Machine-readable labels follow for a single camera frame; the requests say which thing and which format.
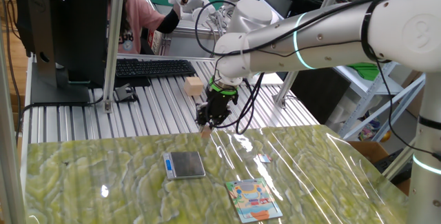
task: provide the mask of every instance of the cardboard box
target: cardboard box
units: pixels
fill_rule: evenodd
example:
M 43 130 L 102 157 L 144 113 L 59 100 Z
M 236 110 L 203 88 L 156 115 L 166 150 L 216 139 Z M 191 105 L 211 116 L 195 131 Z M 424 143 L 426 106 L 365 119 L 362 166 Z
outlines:
M 353 148 L 355 148 L 361 155 L 366 157 L 368 161 L 371 163 L 376 163 L 389 155 L 386 150 L 379 144 L 374 141 L 348 141 Z M 407 196 L 409 195 L 409 188 L 411 184 L 411 179 L 407 179 L 404 182 L 396 185 L 398 189 L 400 189 Z
M 401 86 L 403 88 L 409 86 L 416 79 L 421 77 L 421 75 L 422 72 L 413 70 Z M 407 111 L 409 111 L 416 118 L 418 118 L 418 115 L 420 114 L 423 93 L 424 93 L 424 88 L 421 89 L 421 91 L 415 96 L 415 98 L 412 100 L 409 106 L 407 106 Z
M 377 163 L 378 161 L 386 158 L 389 154 L 386 150 L 378 143 L 373 141 L 349 141 L 361 155 L 366 157 L 371 163 Z

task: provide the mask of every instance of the computer monitor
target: computer monitor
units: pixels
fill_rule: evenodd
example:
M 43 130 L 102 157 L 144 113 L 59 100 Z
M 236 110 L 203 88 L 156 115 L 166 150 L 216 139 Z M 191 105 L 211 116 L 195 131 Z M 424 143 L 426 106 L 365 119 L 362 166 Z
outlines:
M 17 0 L 17 29 L 36 54 L 31 102 L 88 102 L 88 89 L 68 82 L 74 72 L 103 85 L 109 0 Z M 64 70 L 56 70 L 55 63 Z

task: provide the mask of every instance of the robotic arm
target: robotic arm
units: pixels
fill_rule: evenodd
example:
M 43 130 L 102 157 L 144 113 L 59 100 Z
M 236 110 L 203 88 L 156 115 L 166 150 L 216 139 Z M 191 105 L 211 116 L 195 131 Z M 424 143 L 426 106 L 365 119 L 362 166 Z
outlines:
M 370 5 L 370 1 L 355 5 L 295 32 L 290 30 L 341 5 L 308 12 L 251 32 L 234 32 L 230 30 L 231 26 L 246 30 L 251 20 L 234 18 L 239 9 L 237 5 L 233 23 L 216 44 L 216 69 L 206 88 L 207 101 L 197 107 L 196 121 L 205 128 L 207 124 L 211 128 L 219 127 L 230 113 L 228 103 L 237 103 L 236 88 L 242 78 L 259 72 L 313 70 L 376 61 L 376 58 L 397 61 L 408 68 L 426 72 L 426 88 L 414 138 L 416 147 L 413 148 L 412 193 L 407 223 L 439 223 L 439 0 L 381 0 L 373 5 L 374 8 Z
M 434 8 L 430 1 L 434 0 L 384 0 L 377 4 L 365 36 L 376 57 L 397 61 L 421 72 L 441 72 L 441 9 Z M 329 15 L 259 50 L 228 55 L 266 44 L 342 5 L 301 14 L 248 33 L 229 29 L 216 44 L 216 54 L 226 55 L 217 56 L 216 71 L 206 89 L 208 100 L 213 104 L 208 105 L 209 109 L 205 109 L 204 104 L 198 106 L 198 124 L 216 126 L 226 119 L 228 102 L 237 101 L 236 87 L 244 77 L 259 72 L 373 62 L 362 46 L 362 27 L 370 1 Z

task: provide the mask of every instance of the pink shirt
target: pink shirt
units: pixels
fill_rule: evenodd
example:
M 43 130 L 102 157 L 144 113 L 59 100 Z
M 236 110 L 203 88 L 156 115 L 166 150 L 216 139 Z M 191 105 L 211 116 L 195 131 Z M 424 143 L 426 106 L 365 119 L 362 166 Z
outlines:
M 119 53 L 139 54 L 141 28 L 156 30 L 165 16 L 155 11 L 146 0 L 127 0 L 125 3 L 130 30 L 119 37 Z

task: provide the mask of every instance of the monitor stand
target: monitor stand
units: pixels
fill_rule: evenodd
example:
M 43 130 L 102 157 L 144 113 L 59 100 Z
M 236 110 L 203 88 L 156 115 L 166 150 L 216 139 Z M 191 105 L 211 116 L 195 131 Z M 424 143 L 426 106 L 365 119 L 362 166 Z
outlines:
M 57 87 L 54 87 L 46 83 L 44 77 L 40 77 L 37 63 L 32 63 L 31 103 L 67 104 L 90 101 L 87 87 L 69 84 L 66 69 L 58 70 L 54 67 L 54 73 L 57 76 Z
M 69 84 L 67 70 L 56 69 L 50 0 L 28 3 L 37 56 L 32 64 L 31 103 L 88 103 L 88 88 Z

